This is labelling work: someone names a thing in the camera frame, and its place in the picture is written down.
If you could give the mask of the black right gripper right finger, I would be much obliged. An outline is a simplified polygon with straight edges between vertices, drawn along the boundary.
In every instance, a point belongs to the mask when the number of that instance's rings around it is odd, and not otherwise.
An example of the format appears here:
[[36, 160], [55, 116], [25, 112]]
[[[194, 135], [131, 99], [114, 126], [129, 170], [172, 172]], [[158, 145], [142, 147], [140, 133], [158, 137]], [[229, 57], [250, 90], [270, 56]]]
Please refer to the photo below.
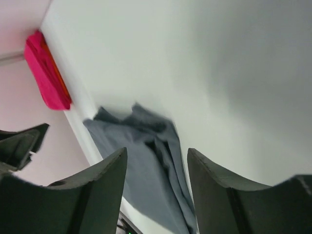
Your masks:
[[310, 234], [312, 176], [268, 186], [242, 177], [190, 148], [188, 170], [202, 234]]

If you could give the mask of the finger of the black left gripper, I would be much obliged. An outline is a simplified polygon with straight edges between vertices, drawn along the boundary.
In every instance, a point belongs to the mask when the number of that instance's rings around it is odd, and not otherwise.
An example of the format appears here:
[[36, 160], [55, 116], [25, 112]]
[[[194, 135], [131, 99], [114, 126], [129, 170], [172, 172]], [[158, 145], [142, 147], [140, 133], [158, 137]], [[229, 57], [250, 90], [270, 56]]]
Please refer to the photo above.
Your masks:
[[0, 169], [20, 171], [31, 162], [44, 141], [50, 125], [43, 123], [19, 132], [0, 132]]

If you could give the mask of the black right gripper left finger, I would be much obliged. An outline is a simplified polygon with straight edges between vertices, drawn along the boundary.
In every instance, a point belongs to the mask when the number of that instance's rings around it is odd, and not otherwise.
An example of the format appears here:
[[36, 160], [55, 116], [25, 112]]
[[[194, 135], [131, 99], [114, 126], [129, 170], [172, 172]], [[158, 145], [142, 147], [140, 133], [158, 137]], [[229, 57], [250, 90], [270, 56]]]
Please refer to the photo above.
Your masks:
[[49, 186], [0, 177], [3, 234], [113, 234], [123, 194], [127, 150]]

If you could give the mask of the grey t-shirt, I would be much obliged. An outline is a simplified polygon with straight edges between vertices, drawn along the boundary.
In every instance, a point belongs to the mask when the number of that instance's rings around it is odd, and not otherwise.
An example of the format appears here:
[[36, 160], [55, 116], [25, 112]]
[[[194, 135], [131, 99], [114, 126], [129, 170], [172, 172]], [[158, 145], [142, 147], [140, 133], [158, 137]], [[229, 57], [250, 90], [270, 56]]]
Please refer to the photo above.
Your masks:
[[84, 126], [100, 155], [127, 150], [123, 196], [135, 209], [175, 234], [195, 234], [197, 222], [173, 123], [139, 104], [119, 119], [99, 108]]

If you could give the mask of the folded red t-shirt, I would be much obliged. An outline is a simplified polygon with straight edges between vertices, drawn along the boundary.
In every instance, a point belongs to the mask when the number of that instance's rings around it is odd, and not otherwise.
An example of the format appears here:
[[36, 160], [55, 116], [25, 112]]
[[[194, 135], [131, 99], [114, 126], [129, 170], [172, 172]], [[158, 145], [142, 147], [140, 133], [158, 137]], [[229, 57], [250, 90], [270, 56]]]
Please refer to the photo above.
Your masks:
[[47, 56], [41, 48], [44, 35], [37, 30], [31, 34], [25, 43], [24, 57], [34, 75], [40, 94], [46, 106], [52, 110], [67, 111], [71, 104], [59, 90], [60, 86], [54, 80], [47, 65]]

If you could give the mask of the folded orange t-shirt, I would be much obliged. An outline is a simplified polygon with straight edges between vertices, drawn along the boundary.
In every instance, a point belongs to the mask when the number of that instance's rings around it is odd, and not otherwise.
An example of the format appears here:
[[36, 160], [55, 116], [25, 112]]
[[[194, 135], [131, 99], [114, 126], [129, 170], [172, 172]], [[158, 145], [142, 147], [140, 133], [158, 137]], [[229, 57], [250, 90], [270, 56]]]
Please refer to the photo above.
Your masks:
[[68, 89], [64, 83], [64, 80], [60, 74], [60, 71], [59, 71], [59, 69], [58, 69], [58, 67], [54, 61], [54, 58], [50, 52], [50, 49], [49, 49], [45, 39], [43, 39], [43, 41], [41, 42], [41, 48], [43, 49], [43, 51], [45, 52], [45, 54], [47, 56], [47, 65], [49, 66], [49, 70], [53, 74], [53, 77], [54, 77], [54, 80], [56, 81], [56, 83], [60, 86], [59, 90], [65, 96], [64, 99], [66, 99], [66, 101], [71, 104], [72, 99], [70, 97], [70, 94], [68, 92]]

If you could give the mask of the aluminium frame post left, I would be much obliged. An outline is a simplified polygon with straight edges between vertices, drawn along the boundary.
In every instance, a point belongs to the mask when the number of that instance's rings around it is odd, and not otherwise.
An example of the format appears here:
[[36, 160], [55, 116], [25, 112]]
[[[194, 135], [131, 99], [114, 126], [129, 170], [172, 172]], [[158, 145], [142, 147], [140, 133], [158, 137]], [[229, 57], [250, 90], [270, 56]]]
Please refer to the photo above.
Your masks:
[[24, 54], [22, 51], [1, 54], [0, 66], [8, 65], [22, 60], [24, 60]]

